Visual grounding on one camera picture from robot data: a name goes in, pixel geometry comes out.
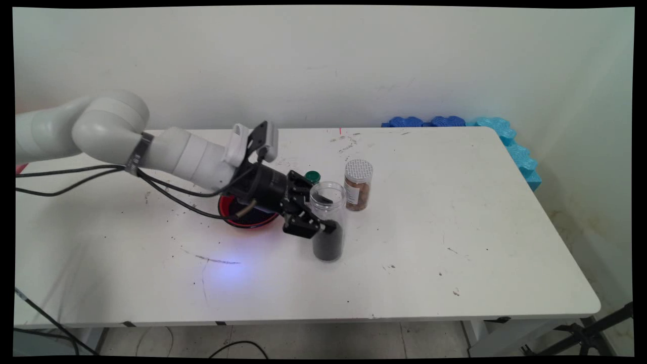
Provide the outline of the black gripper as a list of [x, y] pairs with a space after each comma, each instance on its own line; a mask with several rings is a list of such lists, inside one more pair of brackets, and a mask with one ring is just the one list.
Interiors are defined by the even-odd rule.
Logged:
[[243, 162], [236, 169], [226, 195], [235, 196], [241, 203], [256, 201], [256, 208], [282, 214], [285, 234], [313, 238], [317, 233], [331, 234], [337, 222], [316, 216], [309, 205], [333, 205], [333, 201], [318, 192], [313, 184], [296, 171], [281, 173], [265, 164]]

